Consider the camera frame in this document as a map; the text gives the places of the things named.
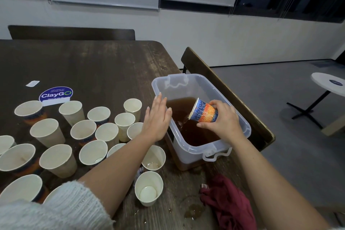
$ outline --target paper cup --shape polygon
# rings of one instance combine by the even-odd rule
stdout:
[[[96,130],[96,139],[107,143],[108,149],[119,143],[119,128],[114,123],[105,123]]]
[[[131,113],[135,116],[135,123],[140,121],[140,112],[141,112],[142,103],[139,99],[136,99],[136,98],[127,99],[123,103],[123,107],[126,113]]]
[[[108,153],[108,145],[103,140],[88,142],[79,152],[79,160],[90,168],[102,162]]]
[[[10,135],[0,136],[0,155],[9,150],[12,146],[17,145],[15,139]]]
[[[141,122],[134,123],[128,128],[127,136],[130,140],[134,139],[137,135],[140,134],[143,124],[144,123]]]
[[[79,101],[69,101],[59,107],[59,113],[63,115],[71,126],[74,126],[79,121],[85,120],[82,106],[82,103]]]
[[[97,125],[91,120],[83,120],[76,123],[71,129],[71,136],[79,141],[79,145],[84,146],[88,142],[95,140]]]
[[[163,180],[156,172],[144,172],[138,177],[134,190],[143,206],[152,206],[163,191]]]
[[[51,191],[50,194],[49,194],[49,195],[46,197],[46,199],[44,200],[43,204],[46,204],[49,200],[51,200],[52,197],[53,197],[54,195],[56,195],[56,193],[57,193],[58,191],[60,191],[61,186],[62,186],[62,185],[60,185],[59,187],[57,187],[57,188],[55,188],[53,191]]]
[[[87,118],[96,123],[97,127],[102,124],[108,123],[110,117],[110,110],[105,106],[98,106],[91,109],[87,113]]]
[[[60,178],[72,176],[77,170],[77,162],[69,145],[54,145],[40,158],[40,166]]]
[[[48,148],[53,145],[64,144],[66,141],[59,127],[59,122],[52,118],[34,124],[30,129],[30,135]]]
[[[196,99],[188,119],[198,122],[215,122],[217,117],[218,110],[198,98]]]
[[[39,158],[34,158],[36,148],[31,144],[16,145],[0,156],[0,171],[11,172],[16,176],[39,174],[43,169]]]
[[[131,113],[121,113],[115,117],[115,124],[119,127],[119,140],[122,142],[128,142],[127,136],[128,128],[134,124],[135,116]]]
[[[114,154],[117,150],[119,150],[121,147],[123,147],[125,145],[125,143],[119,143],[117,145],[114,145],[112,148],[110,148],[108,154],[107,154],[107,158],[111,155]]]
[[[24,199],[29,202],[43,203],[48,189],[41,177],[35,174],[22,176],[9,184],[0,194],[0,206]]]
[[[148,171],[158,171],[162,168],[166,160],[166,155],[164,150],[157,146],[152,145],[149,148],[149,151],[147,151],[143,161],[142,165],[143,167]]]
[[[38,121],[47,118],[41,101],[28,101],[15,108],[15,115],[24,119],[28,125],[34,125]]]

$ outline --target gray floor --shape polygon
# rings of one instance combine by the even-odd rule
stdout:
[[[213,68],[215,73],[276,135],[262,154],[314,206],[345,206],[345,133],[327,137],[306,117],[292,120],[325,89],[310,75],[322,72],[345,79],[332,60]],[[331,93],[312,114],[327,125],[345,114],[345,97]]]

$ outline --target tabletop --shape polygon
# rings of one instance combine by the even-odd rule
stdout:
[[[13,111],[19,104],[38,100],[42,92],[56,86],[73,89],[72,100],[83,103],[84,113],[96,106],[111,110],[110,120],[124,112],[128,98],[142,101],[141,121],[146,106],[154,98],[151,82],[159,76],[181,73],[164,47],[155,41],[45,41],[0,40],[0,134],[11,135],[17,144],[31,143],[40,156],[46,148],[29,134],[23,121]],[[27,87],[32,80],[40,81]],[[58,113],[60,105],[46,106],[48,117],[58,120],[71,145],[76,160],[80,147],[70,136],[70,125]],[[219,158],[188,171],[179,171],[164,140],[156,143],[166,152],[166,163],[160,174],[164,182],[162,195],[151,207],[136,199],[131,187],[114,219],[116,229],[218,229],[217,219],[210,207],[199,199],[202,183],[218,173],[230,178],[251,202],[258,227],[263,227],[257,207],[246,183],[234,151],[230,157]],[[43,171],[41,178],[50,191],[66,181],[80,178],[88,168],[78,162],[77,172],[60,179]],[[0,173],[0,191],[15,178]]]
[[[325,73],[312,73],[312,80],[322,88],[335,93],[337,95],[345,96],[345,80],[336,76]]]

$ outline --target round white table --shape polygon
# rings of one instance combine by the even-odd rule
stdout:
[[[319,97],[315,102],[313,102],[306,110],[298,106],[295,106],[289,102],[287,102],[287,104],[301,112],[300,114],[297,114],[294,117],[292,117],[292,119],[296,119],[296,118],[299,118],[300,116],[305,115],[313,123],[315,123],[320,129],[322,129],[323,127],[320,125],[320,123],[317,122],[316,119],[310,115],[310,113],[313,112],[312,109],[318,103],[320,103],[321,100],[324,99],[330,92],[335,93],[337,95],[345,96],[345,80],[338,78],[336,76],[332,76],[332,75],[328,75],[324,73],[312,73],[311,78],[316,84],[326,89],[327,91],[323,93],[322,96]]]

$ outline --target red cloth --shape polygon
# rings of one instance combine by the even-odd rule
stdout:
[[[248,198],[230,179],[218,174],[208,186],[200,189],[200,200],[215,211],[221,229],[257,229]]]

